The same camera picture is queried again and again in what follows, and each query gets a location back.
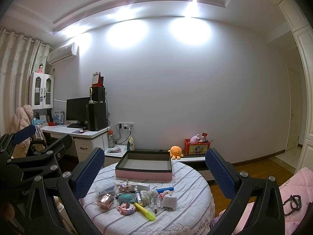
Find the doorway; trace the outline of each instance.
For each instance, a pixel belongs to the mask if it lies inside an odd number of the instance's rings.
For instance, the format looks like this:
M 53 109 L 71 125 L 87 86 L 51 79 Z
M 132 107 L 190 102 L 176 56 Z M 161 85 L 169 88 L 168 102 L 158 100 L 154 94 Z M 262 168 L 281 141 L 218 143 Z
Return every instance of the doorway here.
M 287 70 L 291 101 L 290 125 L 286 152 L 278 155 L 277 158 L 296 168 L 302 151 L 298 146 L 302 121 L 302 89 L 300 75 L 290 69 Z

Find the blue padding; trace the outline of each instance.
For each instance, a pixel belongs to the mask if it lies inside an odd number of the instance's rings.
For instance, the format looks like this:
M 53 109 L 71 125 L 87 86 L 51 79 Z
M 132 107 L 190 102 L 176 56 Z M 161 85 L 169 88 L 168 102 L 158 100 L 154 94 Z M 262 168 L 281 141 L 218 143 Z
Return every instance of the blue padding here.
M 35 133 L 36 127 L 34 125 L 29 125 L 14 135 L 12 143 L 13 145 L 18 145 L 22 143 L 24 140 L 32 137 Z
M 205 154 L 205 164 L 212 173 L 225 198 L 234 199 L 236 196 L 235 181 L 210 149 Z
M 99 149 L 76 180 L 74 196 L 77 200 L 84 198 L 87 195 L 103 164 L 104 151 Z

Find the yellow highlighter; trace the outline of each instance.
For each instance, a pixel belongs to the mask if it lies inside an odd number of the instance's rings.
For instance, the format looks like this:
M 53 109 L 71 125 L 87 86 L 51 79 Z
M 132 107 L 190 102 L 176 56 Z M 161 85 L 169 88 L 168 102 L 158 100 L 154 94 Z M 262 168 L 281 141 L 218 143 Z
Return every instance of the yellow highlighter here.
M 147 211 L 145 208 L 140 206 L 137 202 L 134 202 L 134 204 L 135 204 L 136 210 L 144 214 L 146 218 L 148 218 L 151 221 L 154 221 L 156 219 L 156 217 L 150 211 Z

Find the computer monitor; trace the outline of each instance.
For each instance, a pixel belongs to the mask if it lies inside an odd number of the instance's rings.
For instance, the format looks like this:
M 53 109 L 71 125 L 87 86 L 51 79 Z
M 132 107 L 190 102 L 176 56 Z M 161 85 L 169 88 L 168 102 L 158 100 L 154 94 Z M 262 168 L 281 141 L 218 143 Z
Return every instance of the computer monitor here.
M 68 99 L 66 101 L 66 120 L 77 120 L 81 123 L 88 120 L 87 105 L 90 97 Z

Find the air conditioner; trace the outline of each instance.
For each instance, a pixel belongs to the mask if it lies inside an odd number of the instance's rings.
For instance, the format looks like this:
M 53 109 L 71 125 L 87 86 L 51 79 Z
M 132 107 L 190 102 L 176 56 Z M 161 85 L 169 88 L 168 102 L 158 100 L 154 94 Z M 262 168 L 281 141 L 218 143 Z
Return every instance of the air conditioner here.
M 77 55 L 77 49 L 78 49 L 78 45 L 73 42 L 71 44 L 67 44 L 64 45 L 60 48 L 57 48 L 56 50 L 52 51 L 49 55 L 48 55 L 48 63 L 49 64 L 54 64 L 58 61 L 62 61 L 66 58 L 72 57 L 72 56 L 76 56 Z

